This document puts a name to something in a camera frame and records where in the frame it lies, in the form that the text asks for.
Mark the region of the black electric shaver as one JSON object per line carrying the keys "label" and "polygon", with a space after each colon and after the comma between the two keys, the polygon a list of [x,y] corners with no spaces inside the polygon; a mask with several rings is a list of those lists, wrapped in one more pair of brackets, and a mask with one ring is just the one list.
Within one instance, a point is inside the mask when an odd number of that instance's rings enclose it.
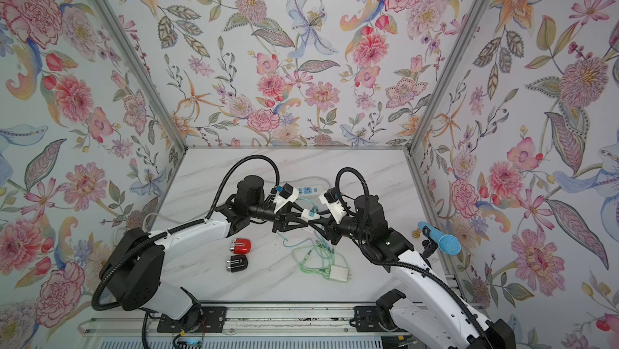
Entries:
{"label": "black electric shaver", "polygon": [[227,260],[227,271],[238,273],[248,268],[248,257],[246,255],[232,255]]}

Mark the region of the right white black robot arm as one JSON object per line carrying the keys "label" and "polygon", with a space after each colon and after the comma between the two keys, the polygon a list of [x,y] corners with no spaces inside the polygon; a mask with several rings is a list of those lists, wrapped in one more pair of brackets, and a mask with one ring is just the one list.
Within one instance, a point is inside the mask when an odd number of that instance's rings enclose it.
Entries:
{"label": "right white black robot arm", "polygon": [[312,228],[332,244],[351,239],[369,263],[403,285],[376,302],[383,328],[406,331],[428,348],[517,346],[508,323],[492,321],[469,305],[403,234],[388,225],[382,205],[358,170],[340,169],[322,201],[330,217],[310,221]]}

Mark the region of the white power strip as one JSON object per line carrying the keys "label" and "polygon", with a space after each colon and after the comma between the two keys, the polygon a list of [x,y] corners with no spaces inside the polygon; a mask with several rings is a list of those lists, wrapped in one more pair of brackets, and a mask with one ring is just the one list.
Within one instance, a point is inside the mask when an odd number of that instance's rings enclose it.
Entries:
{"label": "white power strip", "polygon": [[298,194],[300,197],[318,197],[323,192],[320,186],[305,185],[298,187]]}

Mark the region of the black mounting plate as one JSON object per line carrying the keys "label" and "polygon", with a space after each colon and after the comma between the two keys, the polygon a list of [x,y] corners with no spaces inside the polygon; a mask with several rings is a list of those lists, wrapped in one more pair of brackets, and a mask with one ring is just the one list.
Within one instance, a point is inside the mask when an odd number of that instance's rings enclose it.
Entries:
{"label": "black mounting plate", "polygon": [[203,306],[201,310],[193,308],[179,320],[163,315],[157,325],[158,333],[222,333],[226,321],[227,307]]}
{"label": "black mounting plate", "polygon": [[349,325],[358,333],[391,333],[398,331],[388,310],[378,306],[358,305],[354,308]]}

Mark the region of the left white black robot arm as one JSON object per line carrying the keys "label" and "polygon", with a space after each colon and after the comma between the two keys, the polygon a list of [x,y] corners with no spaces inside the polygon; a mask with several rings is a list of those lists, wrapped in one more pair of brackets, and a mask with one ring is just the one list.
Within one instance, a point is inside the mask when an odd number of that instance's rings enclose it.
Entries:
{"label": "left white black robot arm", "polygon": [[317,211],[298,205],[298,189],[279,179],[266,194],[261,177],[246,176],[222,202],[225,186],[220,184],[211,208],[195,220],[164,231],[128,231],[99,273],[92,308],[143,310],[172,321],[181,333],[193,332],[206,318],[201,302],[187,289],[162,281],[165,265],[207,243],[230,238],[251,223],[271,222],[274,231],[286,232],[319,219]]}

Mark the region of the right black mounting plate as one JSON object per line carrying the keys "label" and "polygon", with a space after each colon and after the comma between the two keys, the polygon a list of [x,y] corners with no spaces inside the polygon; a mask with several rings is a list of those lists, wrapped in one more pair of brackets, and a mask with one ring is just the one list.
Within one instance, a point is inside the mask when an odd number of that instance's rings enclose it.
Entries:
{"label": "right black mounting plate", "polygon": [[358,333],[391,333],[398,331],[388,310],[378,306],[358,305],[354,308],[349,325]]}

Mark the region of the red electric shaver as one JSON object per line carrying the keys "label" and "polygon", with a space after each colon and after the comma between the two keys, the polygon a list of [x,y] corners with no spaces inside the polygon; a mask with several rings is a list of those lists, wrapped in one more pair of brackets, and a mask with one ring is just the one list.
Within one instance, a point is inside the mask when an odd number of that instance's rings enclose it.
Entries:
{"label": "red electric shaver", "polygon": [[231,252],[234,255],[247,255],[251,251],[249,239],[237,238],[231,242]]}

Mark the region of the blue microphone on stand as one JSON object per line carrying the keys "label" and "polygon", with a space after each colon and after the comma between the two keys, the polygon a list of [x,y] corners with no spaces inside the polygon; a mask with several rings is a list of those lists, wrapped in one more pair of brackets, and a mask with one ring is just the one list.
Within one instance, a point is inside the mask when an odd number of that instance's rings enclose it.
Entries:
{"label": "blue microphone on stand", "polygon": [[442,231],[426,222],[419,222],[418,228],[426,238],[422,242],[422,257],[428,258],[437,250],[447,255],[459,255],[459,253],[461,253],[462,246],[454,235],[444,234]]}

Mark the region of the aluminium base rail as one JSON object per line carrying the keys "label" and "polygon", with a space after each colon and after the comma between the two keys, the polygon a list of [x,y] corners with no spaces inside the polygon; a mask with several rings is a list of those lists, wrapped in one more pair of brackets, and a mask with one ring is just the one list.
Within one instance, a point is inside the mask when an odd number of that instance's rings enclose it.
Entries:
{"label": "aluminium base rail", "polygon": [[[212,303],[203,306],[227,307],[226,321],[222,333],[205,334],[366,334],[358,333],[349,325],[353,318],[354,308],[358,305],[372,306],[376,303]],[[456,337],[460,331],[465,336],[474,334],[476,330],[461,310],[451,311],[445,318],[432,314],[420,302],[410,302],[401,299],[388,310],[398,331],[391,333],[368,333],[378,335],[430,333],[435,331],[438,337]],[[143,321],[143,313],[137,312],[103,312],[77,328],[83,335],[111,334],[135,335],[145,329],[153,334],[158,333],[157,325],[163,315]]]}

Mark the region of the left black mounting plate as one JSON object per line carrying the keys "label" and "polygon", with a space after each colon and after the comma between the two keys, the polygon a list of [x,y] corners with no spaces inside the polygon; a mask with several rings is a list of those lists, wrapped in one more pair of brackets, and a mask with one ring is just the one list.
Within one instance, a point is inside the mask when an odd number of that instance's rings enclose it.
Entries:
{"label": "left black mounting plate", "polygon": [[227,307],[203,306],[201,310],[193,308],[179,320],[163,315],[157,325],[158,333],[222,333],[226,321]]}

